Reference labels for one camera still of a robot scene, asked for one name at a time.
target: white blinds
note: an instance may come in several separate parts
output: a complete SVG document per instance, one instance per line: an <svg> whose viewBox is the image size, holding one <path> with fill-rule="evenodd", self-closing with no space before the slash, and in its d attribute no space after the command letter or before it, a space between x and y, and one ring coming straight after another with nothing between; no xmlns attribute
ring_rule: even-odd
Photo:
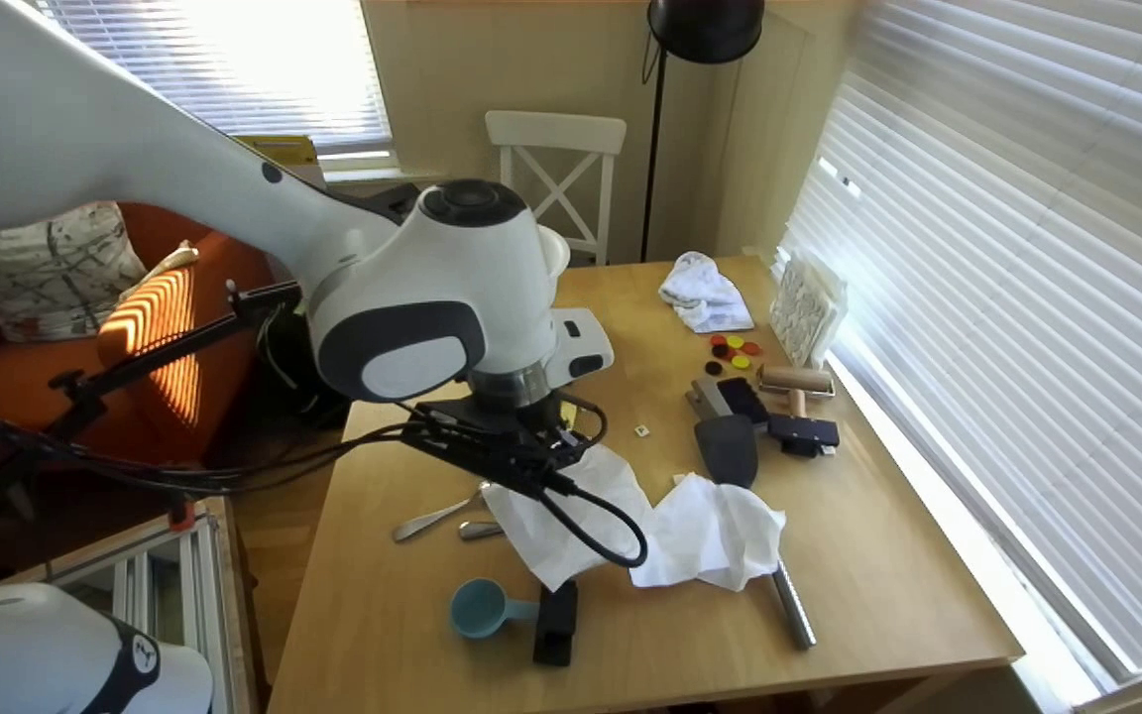
<svg viewBox="0 0 1142 714"><path fill-rule="evenodd" d="M1059 613L1142 678L1142 0L871 0L787 247Z"/></svg>
<svg viewBox="0 0 1142 714"><path fill-rule="evenodd" d="M228 136L390 148L357 0L43 0L86 46Z"/></svg>

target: chair back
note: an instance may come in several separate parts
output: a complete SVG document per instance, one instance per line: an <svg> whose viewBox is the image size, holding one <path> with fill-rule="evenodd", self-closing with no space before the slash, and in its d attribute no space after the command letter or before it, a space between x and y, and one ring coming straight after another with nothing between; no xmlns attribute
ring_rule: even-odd
<svg viewBox="0 0 1142 714"><path fill-rule="evenodd" d="M520 190L538 223L562 216L567 223L557 230L577 254L608 262L628 123L557 112L487 112L485 123L501 151L501 181Z"/></svg>

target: white cloth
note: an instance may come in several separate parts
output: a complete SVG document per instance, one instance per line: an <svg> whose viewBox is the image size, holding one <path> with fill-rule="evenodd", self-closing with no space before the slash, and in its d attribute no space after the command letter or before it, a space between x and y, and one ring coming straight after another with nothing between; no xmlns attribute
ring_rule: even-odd
<svg viewBox="0 0 1142 714"><path fill-rule="evenodd" d="M742 591L748 579L778 571L787 517L748 488L690 472L653 506L652 524L652 559L632 571L635 588L703 579Z"/></svg>
<svg viewBox="0 0 1142 714"><path fill-rule="evenodd" d="M643 535L652 530L652 501L639 488L635 467L618 452L595 446L562 475L571 475L582 491L595 491L618 513L628 513L643 528ZM485 488L485 501L495 524L503 528L507 542L520 551L520 559L546 591L558 591L571 575L608 562L577 530L567 530L542 505L507 488ZM628 524L618 524L618 517L595 506L592 501L567 501L557 491L550 501L608 551L639 554L639 539Z"/></svg>
<svg viewBox="0 0 1142 714"><path fill-rule="evenodd" d="M694 335L754 331L754 315L746 309L739 287L698 249L680 254L673 271L657 287L657 297L669 300Z"/></svg>
<svg viewBox="0 0 1142 714"><path fill-rule="evenodd" d="M582 460L562 475L571 475L582 491L623 506L643 528L652 554L632 571L635 588L673 588L703 579L727 591L742 591L748 579L778 571L787 518L748 488L681 475L680 488L657 506L652 506L635 467L602 446L587 447ZM485 501L507 542L546 591L558 591L579 571L602 562L602 554L567 530L542 505L507 488L485 488ZM618 524L618 517L587 501L550 501L608 551L639 551L632 528Z"/></svg>

